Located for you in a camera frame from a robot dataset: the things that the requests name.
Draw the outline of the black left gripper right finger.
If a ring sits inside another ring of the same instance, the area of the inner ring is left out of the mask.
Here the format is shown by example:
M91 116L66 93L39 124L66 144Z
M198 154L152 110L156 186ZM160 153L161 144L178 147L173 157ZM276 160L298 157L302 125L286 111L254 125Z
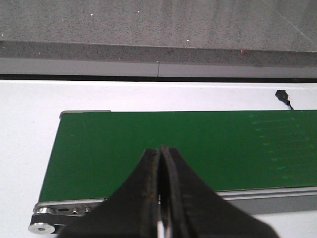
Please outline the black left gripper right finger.
M173 147L160 153L160 201L170 238L276 238L268 224L217 195Z

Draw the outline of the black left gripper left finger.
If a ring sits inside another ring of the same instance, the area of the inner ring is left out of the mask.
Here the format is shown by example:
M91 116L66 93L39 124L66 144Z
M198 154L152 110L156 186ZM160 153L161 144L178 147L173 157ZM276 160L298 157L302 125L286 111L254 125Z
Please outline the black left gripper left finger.
M160 152L146 149L131 175L108 200L67 225L60 238L156 238Z

